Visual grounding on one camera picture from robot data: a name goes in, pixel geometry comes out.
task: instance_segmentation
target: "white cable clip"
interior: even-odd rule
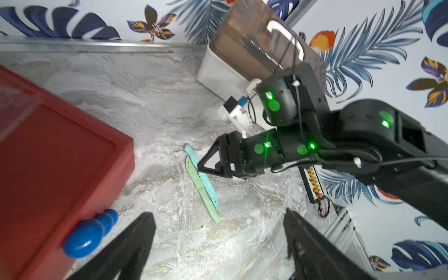
[[[298,87],[298,86],[300,85],[300,82],[299,82],[298,80],[294,80],[294,81],[291,83],[291,85],[292,85],[292,86],[295,86],[295,87]]]
[[[355,165],[356,165],[359,169],[362,168],[362,161],[361,161],[360,158],[358,158],[358,157],[353,158],[353,162],[355,163]]]

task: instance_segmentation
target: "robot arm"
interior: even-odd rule
[[[219,136],[199,162],[199,172],[249,178],[266,168],[278,172],[284,165],[321,164],[375,184],[448,229],[445,142],[379,100],[359,100],[331,112],[307,63],[284,73],[256,88],[263,116],[276,128],[247,139],[236,131]],[[206,168],[216,152],[220,161]]]

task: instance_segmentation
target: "red box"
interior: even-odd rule
[[[63,279],[61,245],[108,209],[134,170],[131,137],[0,66],[0,83],[42,102],[0,142],[0,275]]]

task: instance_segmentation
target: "light green watch strap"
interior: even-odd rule
[[[221,221],[221,216],[218,214],[218,212],[216,212],[215,206],[213,205],[210,197],[208,197],[204,184],[202,183],[201,178],[199,178],[198,172],[196,171],[196,168],[194,168],[194,165],[191,162],[189,156],[187,156],[185,160],[185,167],[187,168],[187,172],[190,175],[191,180],[193,180],[194,186],[198,189],[202,201],[204,201],[204,205],[208,211],[208,214],[210,215],[212,220],[219,223]]]
[[[190,157],[191,163],[194,165],[196,171],[198,171],[198,163],[199,158],[196,155],[196,152],[193,150],[193,148],[190,145],[185,145],[184,151],[187,152],[188,156]],[[208,196],[211,199],[211,202],[213,202],[213,205],[215,208],[218,208],[218,195],[216,194],[215,188],[213,188],[213,185],[211,184],[210,180],[208,179],[207,174],[198,172],[199,178],[201,178],[202,183],[204,184],[205,190],[207,191]]]

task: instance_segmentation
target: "white handle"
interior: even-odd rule
[[[299,59],[301,61],[303,61],[303,48],[302,48],[302,45],[300,44],[299,41],[297,41],[294,38],[294,36],[286,28],[283,27],[283,25],[281,25],[279,22],[276,22],[276,21],[269,21],[267,23],[266,28],[269,30],[269,32],[272,32],[273,30],[277,30],[281,34],[283,34],[283,36],[285,36],[286,38],[290,38],[289,40],[291,41],[291,43],[293,43],[294,45],[297,46],[297,50],[299,51]]]

